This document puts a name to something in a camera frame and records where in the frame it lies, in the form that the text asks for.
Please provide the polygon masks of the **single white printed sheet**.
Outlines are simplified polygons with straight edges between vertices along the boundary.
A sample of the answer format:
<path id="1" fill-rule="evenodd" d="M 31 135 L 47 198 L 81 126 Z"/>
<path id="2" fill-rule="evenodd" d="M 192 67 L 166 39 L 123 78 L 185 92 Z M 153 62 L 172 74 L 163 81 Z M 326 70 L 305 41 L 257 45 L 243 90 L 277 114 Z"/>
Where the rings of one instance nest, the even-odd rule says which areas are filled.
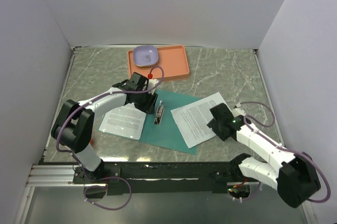
<path id="1" fill-rule="evenodd" d="M 146 113 L 138 110 L 134 104 L 127 104 L 107 112 L 103 117 L 99 131 L 123 138 L 139 140 L 145 118 Z"/>

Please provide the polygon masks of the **white printed paper sheets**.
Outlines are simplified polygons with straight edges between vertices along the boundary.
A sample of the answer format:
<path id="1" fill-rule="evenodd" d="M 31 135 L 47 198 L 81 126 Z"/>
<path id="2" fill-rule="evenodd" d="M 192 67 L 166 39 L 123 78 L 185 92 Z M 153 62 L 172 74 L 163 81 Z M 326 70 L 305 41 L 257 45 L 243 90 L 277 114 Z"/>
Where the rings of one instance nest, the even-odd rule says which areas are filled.
<path id="1" fill-rule="evenodd" d="M 195 147 L 215 136 L 207 124 L 213 119 L 210 109 L 221 103 L 225 104 L 226 101 L 217 92 L 171 111 L 188 148 Z"/>

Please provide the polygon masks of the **salmon pink tray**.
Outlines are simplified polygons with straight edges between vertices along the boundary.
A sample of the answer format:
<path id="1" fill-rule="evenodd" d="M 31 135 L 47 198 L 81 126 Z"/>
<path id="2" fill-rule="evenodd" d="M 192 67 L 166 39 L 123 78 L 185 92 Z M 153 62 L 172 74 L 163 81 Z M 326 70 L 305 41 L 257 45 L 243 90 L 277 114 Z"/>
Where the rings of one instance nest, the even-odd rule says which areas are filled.
<path id="1" fill-rule="evenodd" d="M 164 81 L 178 81 L 188 79 L 190 77 L 190 68 L 187 59 L 186 49 L 183 45 L 162 46 L 157 47 L 158 62 L 155 66 L 160 66 L 164 70 Z M 128 75 L 137 72 L 143 76 L 148 76 L 150 67 L 139 67 L 139 64 L 134 62 L 133 50 L 127 53 Z"/>

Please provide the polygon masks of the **metal folder clip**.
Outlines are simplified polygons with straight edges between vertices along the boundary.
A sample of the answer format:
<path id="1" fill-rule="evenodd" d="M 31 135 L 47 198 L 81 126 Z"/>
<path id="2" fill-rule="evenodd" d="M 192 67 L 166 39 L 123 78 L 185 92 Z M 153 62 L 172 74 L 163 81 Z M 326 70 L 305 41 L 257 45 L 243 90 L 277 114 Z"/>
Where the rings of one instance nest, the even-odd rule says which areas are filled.
<path id="1" fill-rule="evenodd" d="M 155 125 L 159 125 L 162 121 L 162 117 L 164 114 L 164 105 L 163 105 L 163 101 L 160 100 L 159 105 L 157 107 L 156 113 L 155 113 L 155 118 L 154 118 L 154 124 Z"/>

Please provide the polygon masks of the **aluminium frame rail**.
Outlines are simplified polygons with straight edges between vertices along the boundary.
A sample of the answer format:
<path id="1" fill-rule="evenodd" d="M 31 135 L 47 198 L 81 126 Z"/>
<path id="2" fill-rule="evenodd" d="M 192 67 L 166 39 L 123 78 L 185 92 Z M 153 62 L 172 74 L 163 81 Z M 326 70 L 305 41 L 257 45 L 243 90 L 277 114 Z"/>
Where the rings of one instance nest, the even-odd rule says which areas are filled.
<path id="1" fill-rule="evenodd" d="M 33 165 L 26 187 L 73 186 L 73 177 L 77 167 L 78 165 Z"/>

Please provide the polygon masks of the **lavender square bowl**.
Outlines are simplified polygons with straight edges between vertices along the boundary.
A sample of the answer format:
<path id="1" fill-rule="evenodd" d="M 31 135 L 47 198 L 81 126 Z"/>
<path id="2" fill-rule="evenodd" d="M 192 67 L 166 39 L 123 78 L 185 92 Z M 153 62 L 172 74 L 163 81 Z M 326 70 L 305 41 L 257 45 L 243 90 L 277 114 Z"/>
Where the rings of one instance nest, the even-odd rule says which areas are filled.
<path id="1" fill-rule="evenodd" d="M 158 49 L 153 45 L 141 45 L 133 50 L 133 62 L 138 67 L 155 66 L 158 61 Z"/>

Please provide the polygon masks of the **teal green file folder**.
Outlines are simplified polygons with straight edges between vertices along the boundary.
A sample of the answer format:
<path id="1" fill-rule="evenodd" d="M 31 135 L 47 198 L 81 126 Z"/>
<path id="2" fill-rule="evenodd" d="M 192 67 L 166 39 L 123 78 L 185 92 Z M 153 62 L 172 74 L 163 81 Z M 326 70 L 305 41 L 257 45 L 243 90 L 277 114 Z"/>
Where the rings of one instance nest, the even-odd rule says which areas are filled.
<path id="1" fill-rule="evenodd" d="M 158 101 L 155 107 L 157 108 L 160 100 L 162 100 L 165 108 L 162 121 L 159 125 L 155 125 L 155 115 L 146 115 L 141 138 L 134 141 L 195 155 L 196 147 L 187 147 L 174 122 L 171 111 L 196 102 L 200 98 L 163 90 L 157 90 L 156 93 L 158 94 Z"/>

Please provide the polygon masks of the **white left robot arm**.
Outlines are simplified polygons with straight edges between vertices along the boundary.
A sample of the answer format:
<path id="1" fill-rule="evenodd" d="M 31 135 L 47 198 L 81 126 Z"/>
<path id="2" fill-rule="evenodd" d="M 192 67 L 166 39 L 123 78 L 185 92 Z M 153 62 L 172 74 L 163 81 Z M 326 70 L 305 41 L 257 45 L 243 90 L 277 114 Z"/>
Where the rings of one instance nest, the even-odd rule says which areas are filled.
<path id="1" fill-rule="evenodd" d="M 154 114 L 158 97 L 155 90 L 162 81 L 133 73 L 130 79 L 112 85 L 93 98 L 80 102 L 65 101 L 51 129 L 56 150 L 69 153 L 91 182 L 100 182 L 106 171 L 104 161 L 91 146 L 95 119 L 127 104 L 134 104 L 136 109 L 146 114 Z"/>

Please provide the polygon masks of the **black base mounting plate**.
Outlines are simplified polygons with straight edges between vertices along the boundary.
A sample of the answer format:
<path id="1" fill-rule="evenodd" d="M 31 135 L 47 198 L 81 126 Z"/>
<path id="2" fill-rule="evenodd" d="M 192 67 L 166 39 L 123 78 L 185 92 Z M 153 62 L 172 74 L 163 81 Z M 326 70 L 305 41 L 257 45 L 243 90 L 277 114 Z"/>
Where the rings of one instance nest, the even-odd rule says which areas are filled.
<path id="1" fill-rule="evenodd" d="M 103 186 L 107 195 L 125 193 L 227 193 L 228 184 L 246 178 L 230 162 L 107 162 L 102 180 L 91 180 L 80 167 L 73 183 Z"/>

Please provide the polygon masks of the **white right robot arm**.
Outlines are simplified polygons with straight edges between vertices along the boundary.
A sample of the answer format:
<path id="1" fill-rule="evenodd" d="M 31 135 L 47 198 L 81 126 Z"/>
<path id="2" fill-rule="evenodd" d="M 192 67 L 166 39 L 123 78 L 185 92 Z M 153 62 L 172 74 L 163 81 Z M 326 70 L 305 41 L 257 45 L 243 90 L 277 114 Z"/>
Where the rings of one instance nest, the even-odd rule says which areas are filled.
<path id="1" fill-rule="evenodd" d="M 257 153 L 262 161 L 243 153 L 231 160 L 230 175 L 236 181 L 255 179 L 275 189 L 281 199 L 296 208 L 321 189 L 309 157 L 282 147 L 257 128 L 251 116 L 239 107 L 220 103 L 210 109 L 208 127 L 223 141 L 232 138 Z"/>

